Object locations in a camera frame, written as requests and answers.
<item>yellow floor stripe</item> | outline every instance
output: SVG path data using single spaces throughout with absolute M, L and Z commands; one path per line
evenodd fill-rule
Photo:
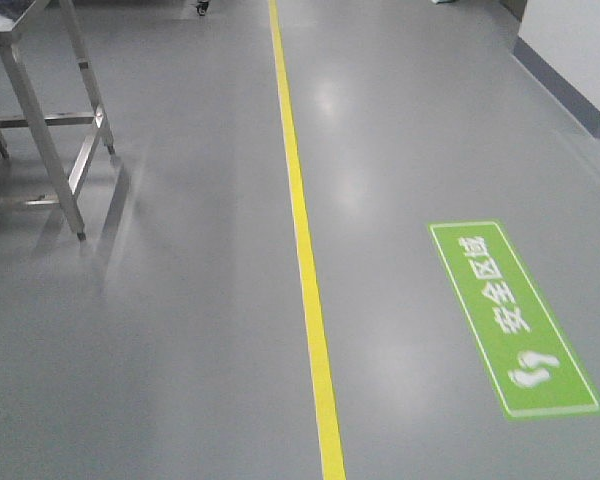
M 324 332 L 318 278 L 313 259 L 311 232 L 309 230 L 309 220 L 304 200 L 302 168 L 300 166 L 298 142 L 293 123 L 291 95 L 289 93 L 289 82 L 287 80 L 276 0 L 269 0 L 269 15 L 271 19 L 271 34 L 273 36 L 276 75 L 278 78 L 278 96 L 280 98 L 284 145 L 287 155 L 287 168 L 289 170 L 291 206 L 296 231 L 296 248 L 300 263 L 311 377 L 313 379 L 318 437 L 320 439 L 320 454 L 322 457 L 322 475 L 324 480 L 345 480 L 346 475 L 340 429 L 338 427 L 338 414 L 336 411 L 333 383 L 331 381 L 329 352 Z

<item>white border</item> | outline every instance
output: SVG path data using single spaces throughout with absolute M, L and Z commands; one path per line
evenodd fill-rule
M 551 326 L 553 327 L 553 331 L 558 336 L 558 339 L 560 340 L 560 343 L 562 344 L 565 351 L 567 352 L 567 355 L 569 355 L 569 359 L 571 360 L 571 363 L 573 364 L 576 371 L 578 372 L 578 375 L 580 375 L 580 379 L 582 380 L 585 387 L 587 388 L 587 391 L 589 392 L 589 395 L 591 396 L 591 398 L 593 400 L 593 404 L 573 405 L 573 406 L 568 406 L 568 407 L 534 408 L 534 409 L 525 409 L 525 410 L 512 410 L 509 408 L 509 405 L 507 404 L 507 400 L 506 400 L 504 394 L 502 393 L 502 389 L 500 387 L 500 383 L 498 382 L 498 378 L 496 377 L 496 375 L 493 371 L 493 368 L 491 366 L 491 363 L 489 362 L 489 358 L 487 357 L 484 347 L 482 346 L 482 341 L 480 340 L 480 337 L 478 335 L 476 327 L 473 323 L 473 318 L 471 318 L 469 310 L 464 302 L 464 298 L 462 297 L 462 294 L 460 293 L 460 289 L 458 288 L 458 284 L 456 283 L 456 278 L 453 275 L 451 268 L 449 267 L 449 263 L 447 262 L 447 258 L 444 254 L 444 251 L 442 250 L 442 246 L 440 245 L 440 242 L 438 241 L 438 237 L 436 236 L 436 231 L 435 231 L 437 228 L 475 227 L 475 226 L 480 226 L 480 225 L 491 225 L 491 226 L 495 226 L 498 229 L 500 236 L 504 240 L 504 243 L 506 244 L 507 248 L 509 249 L 509 252 L 511 252 L 511 255 L 513 256 L 513 259 L 516 261 L 518 268 L 524 275 L 524 278 L 527 281 L 527 284 L 531 287 L 533 294 L 535 295 L 536 299 L 540 303 L 540 306 L 542 307 L 542 310 L 544 311 L 547 319 L 551 323 Z M 440 257 L 442 258 L 442 261 L 444 262 L 444 266 L 447 269 L 447 273 L 449 274 L 449 278 L 451 279 L 451 282 L 453 283 L 453 288 L 456 291 L 456 295 L 457 295 L 458 299 L 460 300 L 460 303 L 462 304 L 462 309 L 464 310 L 464 313 L 467 316 L 467 319 L 469 320 L 471 330 L 473 332 L 474 337 L 476 338 L 476 341 L 478 342 L 478 347 L 480 348 L 480 352 L 482 353 L 482 358 L 484 359 L 484 361 L 487 365 L 487 368 L 489 369 L 489 374 L 491 375 L 493 384 L 496 387 L 496 391 L 498 392 L 500 401 L 502 402 L 502 405 L 504 406 L 507 413 L 511 417 L 522 418 L 522 417 L 538 417 L 538 416 L 550 416 L 550 415 L 569 415 L 569 414 L 574 414 L 574 413 L 599 411 L 600 403 L 598 402 L 598 399 L 596 398 L 593 391 L 591 390 L 589 382 L 587 382 L 587 379 L 585 378 L 584 374 L 580 370 L 578 363 L 573 358 L 571 350 L 569 349 L 568 345 L 565 343 L 564 339 L 562 338 L 562 335 L 560 335 L 560 331 L 556 327 L 556 325 L 553 321 L 553 318 L 549 314 L 547 308 L 544 305 L 544 302 L 542 301 L 540 295 L 538 294 L 535 287 L 533 286 L 533 282 L 531 282 L 531 280 L 527 276 L 525 269 L 522 267 L 520 260 L 518 259 L 517 255 L 515 254 L 511 244 L 509 243 L 507 237 L 505 236 L 504 232 L 500 228 L 500 225 L 498 224 L 498 222 L 483 221 L 483 222 L 434 223 L 434 224 L 429 225 L 429 230 L 431 231 L 431 234 L 433 235 L 433 239 L 436 242 L 436 246 L 438 247 L 438 251 L 440 252 Z

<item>baseboard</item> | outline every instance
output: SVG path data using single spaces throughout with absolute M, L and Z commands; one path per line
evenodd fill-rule
M 591 135 L 600 138 L 600 110 L 518 37 L 513 55 L 571 112 Z

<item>safety zone sign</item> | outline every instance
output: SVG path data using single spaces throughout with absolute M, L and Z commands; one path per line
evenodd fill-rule
M 429 226 L 505 416 L 600 413 L 548 304 L 495 221 Z

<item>gray epoxy floor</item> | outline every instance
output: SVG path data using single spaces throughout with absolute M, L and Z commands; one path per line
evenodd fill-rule
M 503 418 L 427 231 L 501 220 L 600 391 L 600 141 L 495 1 L 279 6 L 348 478 L 600 479 L 600 417 Z M 85 244 L 0 215 L 0 479 L 320 478 L 267 2 L 79 7 L 120 159 Z M 81 109 L 57 25 L 25 59 Z M 37 191 L 8 133 L 0 192 Z

